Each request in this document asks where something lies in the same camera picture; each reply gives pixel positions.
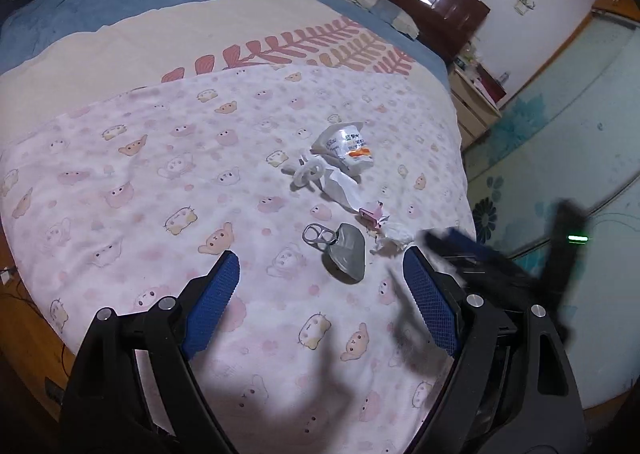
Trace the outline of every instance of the metal screw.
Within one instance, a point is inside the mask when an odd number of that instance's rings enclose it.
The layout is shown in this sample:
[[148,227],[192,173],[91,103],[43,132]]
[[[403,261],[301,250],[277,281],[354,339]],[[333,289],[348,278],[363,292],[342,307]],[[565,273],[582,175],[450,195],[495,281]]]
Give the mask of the metal screw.
[[158,307],[160,309],[172,309],[175,306],[175,298],[174,297],[162,297],[160,302],[158,303]]
[[534,304],[531,306],[531,312],[536,317],[544,317],[546,315],[546,310],[540,306],[540,304]]
[[102,308],[98,310],[98,313],[95,314],[98,320],[107,320],[111,316],[110,308]]
[[471,295],[466,296],[466,302],[469,306],[473,306],[474,308],[479,308],[484,304],[484,299],[480,297],[477,293],[472,293]]

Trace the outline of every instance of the pink cartoon blanket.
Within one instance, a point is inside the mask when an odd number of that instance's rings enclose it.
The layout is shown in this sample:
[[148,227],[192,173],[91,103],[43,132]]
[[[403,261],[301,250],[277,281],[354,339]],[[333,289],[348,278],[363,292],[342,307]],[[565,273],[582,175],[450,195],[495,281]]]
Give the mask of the pink cartoon blanket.
[[[444,90],[416,91],[402,75],[296,64],[136,89],[4,152],[2,224],[72,351],[97,309],[146,309],[233,250],[241,280],[193,370],[239,451],[403,452],[447,354],[420,324],[401,256],[369,253],[363,227],[364,280],[345,284],[325,268],[303,228],[357,223],[318,189],[292,190],[282,166],[330,121],[364,121],[375,165],[363,198],[412,231],[473,235],[460,135],[443,107]],[[160,405],[152,413],[169,427]]]

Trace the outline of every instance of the patterned pillow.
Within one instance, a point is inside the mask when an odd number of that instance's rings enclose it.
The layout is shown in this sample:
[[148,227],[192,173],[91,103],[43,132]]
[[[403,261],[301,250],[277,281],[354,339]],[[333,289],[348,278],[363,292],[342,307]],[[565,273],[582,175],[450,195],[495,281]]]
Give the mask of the patterned pillow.
[[385,23],[389,23],[398,32],[415,40],[418,38],[420,30],[409,14],[404,12],[398,5],[388,0],[347,0],[356,3],[373,15],[379,17]]

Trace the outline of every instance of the nightstand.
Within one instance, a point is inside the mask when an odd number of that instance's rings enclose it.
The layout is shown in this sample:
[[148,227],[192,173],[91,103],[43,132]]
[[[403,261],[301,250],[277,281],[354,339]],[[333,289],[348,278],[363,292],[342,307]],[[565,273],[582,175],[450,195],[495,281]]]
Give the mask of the nightstand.
[[462,149],[478,140],[502,115],[459,67],[449,73],[451,99],[458,114]]

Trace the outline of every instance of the blue gripper pad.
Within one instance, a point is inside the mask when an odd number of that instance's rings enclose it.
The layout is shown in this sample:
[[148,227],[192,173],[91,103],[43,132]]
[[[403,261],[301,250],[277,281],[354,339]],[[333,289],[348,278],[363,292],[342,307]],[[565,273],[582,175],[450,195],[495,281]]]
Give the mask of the blue gripper pad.
[[230,253],[187,317],[182,342],[182,352],[187,360],[207,348],[239,280],[240,262],[236,254]]
[[459,346],[453,311],[411,249],[404,253],[402,274],[434,342],[453,356]]

